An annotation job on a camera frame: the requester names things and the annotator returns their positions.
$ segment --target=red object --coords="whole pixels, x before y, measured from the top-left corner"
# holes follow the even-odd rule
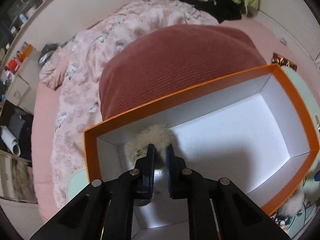
[[[9,61],[8,66],[7,66],[7,69],[8,69],[9,71],[11,71],[12,73],[15,73],[15,69],[16,69],[17,65],[18,65],[18,64],[17,64],[17,62],[16,62],[16,60],[15,60],[15,58],[14,58],[14,59],[12,59],[12,60]]]
[[[265,65],[242,31],[205,25],[175,25],[138,38],[104,67],[102,119],[228,74]]]

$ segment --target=pink bedsheet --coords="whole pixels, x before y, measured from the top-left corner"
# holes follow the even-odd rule
[[[59,210],[52,194],[53,181],[50,163],[59,96],[60,89],[54,91],[39,83],[31,144],[33,181],[39,203],[39,213],[44,221],[48,221]]]

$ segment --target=mint green plate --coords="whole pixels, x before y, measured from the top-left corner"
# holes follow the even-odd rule
[[[67,187],[67,201],[73,199],[81,190],[89,184],[87,177],[87,169],[81,169],[75,172],[68,183]]]

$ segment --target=bed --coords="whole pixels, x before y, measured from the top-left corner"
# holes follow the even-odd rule
[[[67,203],[69,179],[85,167],[82,133],[102,120],[98,86],[103,67],[135,39],[175,24],[219,25],[208,13],[176,0],[133,2],[80,32],[45,65],[32,130],[34,183],[45,221]],[[304,64],[254,18],[224,21],[221,26],[245,32],[267,63],[277,52],[298,66]]]

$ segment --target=white wall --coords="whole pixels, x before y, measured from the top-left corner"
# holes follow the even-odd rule
[[[260,0],[260,10],[282,25],[316,59],[320,26],[304,0]]]
[[[0,199],[0,205],[23,239],[29,240],[44,222],[37,204],[18,203]]]
[[[16,54],[24,41],[31,43],[38,51],[50,42],[65,42],[131,1],[46,0],[17,35],[8,53],[9,58]]]

